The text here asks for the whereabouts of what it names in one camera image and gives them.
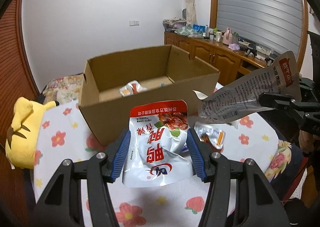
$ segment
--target pink kettle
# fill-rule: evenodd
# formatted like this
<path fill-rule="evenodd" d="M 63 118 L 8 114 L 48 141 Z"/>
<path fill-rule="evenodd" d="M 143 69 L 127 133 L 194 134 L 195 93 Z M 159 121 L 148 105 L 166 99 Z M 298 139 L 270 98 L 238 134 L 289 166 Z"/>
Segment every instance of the pink kettle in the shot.
<path fill-rule="evenodd" d="M 232 43 L 232 38 L 233 38 L 232 29 L 227 28 L 226 32 L 223 35 L 222 43 L 226 44 L 226 45 L 229 45 L 229 44 Z"/>

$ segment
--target metal screw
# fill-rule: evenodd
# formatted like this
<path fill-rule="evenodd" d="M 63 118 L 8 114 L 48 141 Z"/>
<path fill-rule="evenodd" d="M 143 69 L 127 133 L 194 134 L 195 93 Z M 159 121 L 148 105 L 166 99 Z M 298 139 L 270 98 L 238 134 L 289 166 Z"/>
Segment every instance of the metal screw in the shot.
<path fill-rule="evenodd" d="M 213 158 L 215 158 L 215 159 L 218 159 L 218 158 L 221 157 L 221 154 L 218 153 L 218 152 L 214 152 L 214 153 L 211 154 L 211 156 L 212 156 Z"/>
<path fill-rule="evenodd" d="M 254 165 L 255 164 L 255 162 L 254 162 L 254 160 L 252 158 L 247 159 L 246 162 L 247 162 L 248 165 Z"/>
<path fill-rule="evenodd" d="M 100 152 L 100 153 L 97 153 L 96 154 L 96 157 L 97 158 L 99 158 L 99 159 L 102 159 L 102 158 L 104 158 L 106 155 L 105 155 L 105 153 L 103 153 L 103 152 Z"/>
<path fill-rule="evenodd" d="M 62 164 L 63 164 L 64 166 L 68 166 L 68 165 L 71 164 L 71 160 L 70 160 L 70 159 L 66 159 L 66 160 L 64 160 L 64 161 L 62 162 Z"/>

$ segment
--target silver snack pouch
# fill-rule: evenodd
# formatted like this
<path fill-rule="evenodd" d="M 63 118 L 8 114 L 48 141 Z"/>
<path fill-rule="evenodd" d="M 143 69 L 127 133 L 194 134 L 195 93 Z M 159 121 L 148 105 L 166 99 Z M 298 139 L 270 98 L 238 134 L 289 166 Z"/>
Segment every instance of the silver snack pouch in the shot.
<path fill-rule="evenodd" d="M 200 99 L 199 116 L 215 124 L 229 123 L 255 112 L 272 110 L 258 103 L 263 92 L 290 95 L 301 101 L 299 72 L 292 51 L 277 57 L 271 66 L 255 70 L 209 97 L 199 91 L 194 92 Z"/>
<path fill-rule="evenodd" d="M 187 104 L 160 101 L 130 112 L 131 139 L 122 182 L 126 187 L 171 184 L 193 176 L 191 161 L 179 155 L 187 139 Z"/>

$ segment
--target red flower pattern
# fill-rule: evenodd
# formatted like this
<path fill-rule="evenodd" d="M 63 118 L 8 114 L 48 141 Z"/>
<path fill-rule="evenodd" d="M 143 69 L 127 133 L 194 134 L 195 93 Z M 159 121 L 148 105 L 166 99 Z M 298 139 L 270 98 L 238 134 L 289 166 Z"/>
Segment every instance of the red flower pattern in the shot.
<path fill-rule="evenodd" d="M 239 123 L 243 126 L 247 126 L 247 128 L 251 128 L 253 125 L 253 121 L 250 120 L 249 116 L 245 116 L 244 118 L 240 119 Z"/>
<path fill-rule="evenodd" d="M 66 115 L 68 115 L 68 114 L 71 113 L 71 110 L 72 110 L 72 109 L 66 108 L 66 109 L 64 110 L 63 114 L 66 116 Z"/>
<path fill-rule="evenodd" d="M 56 135 L 51 137 L 52 147 L 56 147 L 57 145 L 64 145 L 65 136 L 65 132 L 57 131 Z"/>
<path fill-rule="evenodd" d="M 283 164 L 284 160 L 285 160 L 284 154 L 279 153 L 271 162 L 270 169 L 275 169 L 280 167 Z"/>
<path fill-rule="evenodd" d="M 36 150 L 36 152 L 35 152 L 35 160 L 34 160 L 34 162 L 33 162 L 33 165 L 38 165 L 39 162 L 40 162 L 40 161 L 39 161 L 40 158 L 42 158 L 42 153 L 41 153 L 40 150 Z"/>
<path fill-rule="evenodd" d="M 193 214 L 201 212 L 204 208 L 204 200 L 201 196 L 192 197 L 186 202 L 186 210 L 192 210 Z"/>
<path fill-rule="evenodd" d="M 245 136 L 244 134 L 241 134 L 241 136 L 239 136 L 239 140 L 241 141 L 242 145 L 249 144 L 249 137 Z"/>
<path fill-rule="evenodd" d="M 90 134 L 90 136 L 88 136 L 86 143 L 87 143 L 87 148 L 85 150 L 88 152 L 92 152 L 92 151 L 101 152 L 107 148 L 106 146 L 102 146 L 92 133 Z"/>
<path fill-rule="evenodd" d="M 50 126 L 50 121 L 45 121 L 45 122 L 42 124 L 43 129 L 46 129 L 48 126 Z"/>
<path fill-rule="evenodd" d="M 139 206 L 131 206 L 128 203 L 120 204 L 120 212 L 116 213 L 116 217 L 119 223 L 122 223 L 124 227 L 136 227 L 137 225 L 145 225 L 145 218 L 141 217 L 142 208 Z"/>

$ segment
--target wooden wardrobe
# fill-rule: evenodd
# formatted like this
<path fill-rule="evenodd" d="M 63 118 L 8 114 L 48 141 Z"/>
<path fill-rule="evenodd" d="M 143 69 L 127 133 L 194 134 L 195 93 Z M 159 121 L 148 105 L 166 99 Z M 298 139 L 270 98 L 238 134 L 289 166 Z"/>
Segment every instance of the wooden wardrobe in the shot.
<path fill-rule="evenodd" d="M 39 92 L 34 83 L 24 49 L 21 26 L 22 0 L 12 0 L 0 19 L 0 143 L 13 118 L 15 101 L 23 96 L 34 100 Z M 22 170 L 11 170 L 0 148 L 0 197 L 18 221 L 26 226 L 28 210 Z"/>

